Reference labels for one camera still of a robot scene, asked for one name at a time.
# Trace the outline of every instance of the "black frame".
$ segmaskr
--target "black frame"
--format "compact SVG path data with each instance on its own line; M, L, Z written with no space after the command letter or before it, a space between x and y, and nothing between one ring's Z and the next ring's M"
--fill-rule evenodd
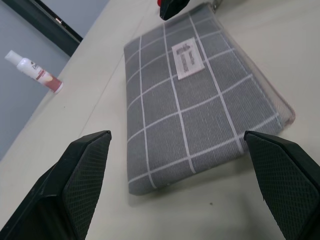
M40 0L2 0L70 57L83 38L67 24L58 22L57 16Z

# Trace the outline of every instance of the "gray wall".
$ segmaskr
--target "gray wall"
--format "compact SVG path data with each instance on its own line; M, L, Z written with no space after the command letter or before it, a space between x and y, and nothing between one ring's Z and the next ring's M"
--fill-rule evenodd
M4 59L10 50L56 76L69 60L60 48L0 0L0 160L48 91Z
M42 0L42 2L84 38L109 0Z

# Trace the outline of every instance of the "small bottle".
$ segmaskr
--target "small bottle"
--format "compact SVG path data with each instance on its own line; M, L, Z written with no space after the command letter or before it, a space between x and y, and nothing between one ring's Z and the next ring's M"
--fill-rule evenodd
M48 87L55 94L60 92L64 86L62 81L42 69L38 64L28 58L23 58L12 50L5 56L5 59L14 64L20 72Z

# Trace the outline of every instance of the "gray plaid pouch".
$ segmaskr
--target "gray plaid pouch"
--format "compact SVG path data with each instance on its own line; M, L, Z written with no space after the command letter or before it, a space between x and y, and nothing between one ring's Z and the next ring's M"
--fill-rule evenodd
M172 46L195 38L205 69L178 80ZM246 130L295 113L202 4L124 48L129 192L144 195L242 156Z

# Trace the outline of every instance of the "table surface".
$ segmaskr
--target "table surface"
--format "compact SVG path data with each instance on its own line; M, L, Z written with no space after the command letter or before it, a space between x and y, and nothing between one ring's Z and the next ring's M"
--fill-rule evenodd
M201 3L191 0L183 12ZM296 111L280 136L320 160L320 3L224 0L217 17ZM70 142L111 130L105 176L87 240L283 240L248 156L173 184L128 194L123 48L160 25L155 0L110 0L59 78L0 161L0 228Z

